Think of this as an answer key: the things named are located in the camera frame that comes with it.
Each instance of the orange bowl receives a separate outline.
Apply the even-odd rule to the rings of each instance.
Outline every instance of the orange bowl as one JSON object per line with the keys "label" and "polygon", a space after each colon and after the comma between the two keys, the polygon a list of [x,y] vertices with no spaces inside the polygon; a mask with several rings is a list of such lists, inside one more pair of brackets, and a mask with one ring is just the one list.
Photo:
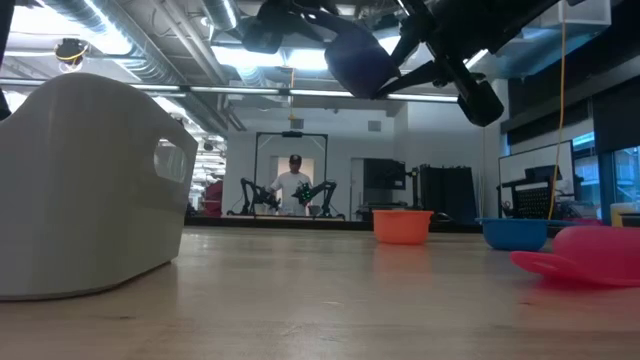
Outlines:
{"label": "orange bowl", "polygon": [[429,236],[433,211],[374,210],[373,232],[378,242],[393,245],[422,245]]}

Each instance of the red object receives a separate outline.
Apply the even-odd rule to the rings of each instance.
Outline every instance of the red object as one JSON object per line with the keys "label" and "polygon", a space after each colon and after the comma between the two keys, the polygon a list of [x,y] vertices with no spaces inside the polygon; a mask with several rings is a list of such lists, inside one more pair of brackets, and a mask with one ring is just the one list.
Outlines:
{"label": "red object", "polygon": [[422,245],[429,235],[433,211],[373,210],[373,231],[379,242]]}
{"label": "red object", "polygon": [[565,228],[553,254],[515,251],[519,267],[551,278],[611,286],[640,286],[640,229],[609,226]]}
{"label": "red object", "polygon": [[222,216],[222,186],[223,182],[218,181],[207,186],[204,191],[204,214],[206,216]]}

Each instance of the wooden table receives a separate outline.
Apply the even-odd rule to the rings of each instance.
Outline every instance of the wooden table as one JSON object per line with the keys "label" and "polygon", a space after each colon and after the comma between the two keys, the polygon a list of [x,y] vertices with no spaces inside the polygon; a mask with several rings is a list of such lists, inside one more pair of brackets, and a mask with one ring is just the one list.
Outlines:
{"label": "wooden table", "polygon": [[638,359],[639,304],[541,282],[478,235],[193,228],[113,291],[0,303],[0,359]]}

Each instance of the computer monitor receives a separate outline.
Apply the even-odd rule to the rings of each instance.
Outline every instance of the computer monitor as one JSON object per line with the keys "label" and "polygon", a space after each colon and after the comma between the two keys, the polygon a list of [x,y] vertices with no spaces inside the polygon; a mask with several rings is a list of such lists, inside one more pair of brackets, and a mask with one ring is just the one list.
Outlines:
{"label": "computer monitor", "polygon": [[404,190],[405,163],[393,159],[365,159],[364,187],[368,189]]}
{"label": "computer monitor", "polygon": [[[545,166],[537,166],[534,168],[528,168],[524,170],[525,177],[527,180],[540,180],[547,181],[549,179],[553,179],[553,173],[556,170],[555,165],[545,165]],[[560,168],[558,167],[558,177],[556,180],[562,180],[562,174],[560,172]]]}

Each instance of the blue bowl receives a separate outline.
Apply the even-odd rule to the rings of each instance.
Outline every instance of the blue bowl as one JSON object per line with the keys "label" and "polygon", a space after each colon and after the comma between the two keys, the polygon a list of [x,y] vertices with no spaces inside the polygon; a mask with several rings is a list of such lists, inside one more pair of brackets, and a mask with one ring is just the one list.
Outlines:
{"label": "blue bowl", "polygon": [[576,223],[542,219],[476,219],[482,223],[484,240],[492,248],[505,251],[538,251],[547,242],[547,226]]}

